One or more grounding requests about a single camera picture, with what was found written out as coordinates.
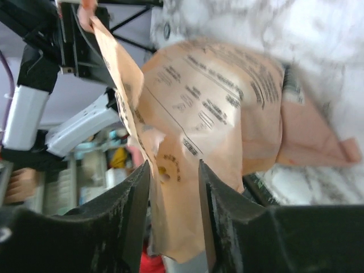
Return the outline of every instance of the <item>marble tabletop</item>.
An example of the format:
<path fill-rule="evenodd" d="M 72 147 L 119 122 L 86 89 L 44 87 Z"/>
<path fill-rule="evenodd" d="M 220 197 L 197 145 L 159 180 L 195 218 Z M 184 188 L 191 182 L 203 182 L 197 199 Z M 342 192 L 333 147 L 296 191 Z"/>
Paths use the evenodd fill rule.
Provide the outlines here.
<path fill-rule="evenodd" d="M 340 139 L 364 149 L 364 1 L 164 0 L 154 9 L 158 47 L 208 36 L 292 64 Z M 362 204 L 364 164 L 274 166 L 258 174 L 281 204 Z"/>

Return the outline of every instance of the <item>wall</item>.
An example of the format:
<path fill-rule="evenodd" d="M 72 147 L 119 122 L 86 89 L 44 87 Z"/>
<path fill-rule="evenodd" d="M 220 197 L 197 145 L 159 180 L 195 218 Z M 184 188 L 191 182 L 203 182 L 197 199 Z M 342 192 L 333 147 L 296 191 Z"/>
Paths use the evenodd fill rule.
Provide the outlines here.
<path fill-rule="evenodd" d="M 143 7 L 138 6 L 107 6 L 112 14 L 111 26 L 137 13 Z M 143 45 L 149 45 L 151 13 L 145 13 L 136 20 L 119 29 L 116 34 L 134 40 Z M 136 63 L 144 63 L 145 51 L 131 45 L 122 43 Z M 6 26 L 0 23 L 0 49 L 10 62 L 15 79 L 19 73 L 19 62 L 22 56 L 24 43 L 13 34 Z M 0 65 L 0 121 L 3 120 L 7 99 L 3 97 L 9 92 L 9 81 L 4 68 Z M 59 75 L 55 90 L 49 99 L 42 124 L 62 123 L 75 115 L 84 107 L 91 104 L 105 91 L 105 86 L 94 84 L 75 78 L 73 75 Z"/>

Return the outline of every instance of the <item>red object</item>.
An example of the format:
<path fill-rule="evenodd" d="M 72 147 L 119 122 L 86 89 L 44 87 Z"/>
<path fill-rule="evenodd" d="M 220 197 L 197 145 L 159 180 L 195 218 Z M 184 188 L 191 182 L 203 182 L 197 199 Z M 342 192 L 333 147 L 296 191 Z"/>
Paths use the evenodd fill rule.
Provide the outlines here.
<path fill-rule="evenodd" d="M 140 260 L 139 273 L 166 273 L 161 256 L 150 257 L 147 246 L 143 246 L 142 259 Z"/>

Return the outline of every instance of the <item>gray marble vein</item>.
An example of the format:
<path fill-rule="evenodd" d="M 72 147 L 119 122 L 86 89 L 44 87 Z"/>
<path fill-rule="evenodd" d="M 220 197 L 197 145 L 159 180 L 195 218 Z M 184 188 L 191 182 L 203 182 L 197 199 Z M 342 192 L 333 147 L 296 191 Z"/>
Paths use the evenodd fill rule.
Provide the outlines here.
<path fill-rule="evenodd" d="M 292 64 L 305 91 L 341 139 L 364 148 L 364 1 L 164 0 L 151 40 L 165 47 L 208 36 Z M 168 39 L 165 30 L 170 28 Z M 260 173 L 282 204 L 364 202 L 364 164 L 285 167 Z"/>

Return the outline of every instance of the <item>purple cable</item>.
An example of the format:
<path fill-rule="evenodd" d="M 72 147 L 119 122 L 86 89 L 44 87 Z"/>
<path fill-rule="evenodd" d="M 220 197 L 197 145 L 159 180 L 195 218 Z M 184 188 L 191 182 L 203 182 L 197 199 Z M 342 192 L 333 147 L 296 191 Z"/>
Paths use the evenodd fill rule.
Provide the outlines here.
<path fill-rule="evenodd" d="M 11 106 L 11 99 L 13 98 L 14 92 L 15 92 L 15 82 L 14 82 L 14 77 L 13 77 L 13 73 L 11 72 L 10 66 L 9 66 L 4 54 L 1 52 L 1 50 L 0 50 L 0 60 L 7 73 L 7 76 L 9 78 L 9 85 L 10 85 L 9 101 L 7 102 L 7 105 L 5 108 L 4 120 L 2 123 L 2 127 L 1 127 L 3 130 L 5 130 L 6 125 L 7 125 L 7 117 L 9 115 L 10 106 Z M 4 137 L 4 132 L 2 131 L 2 132 L 0 132 L 0 145 L 2 144 L 3 137 Z"/>

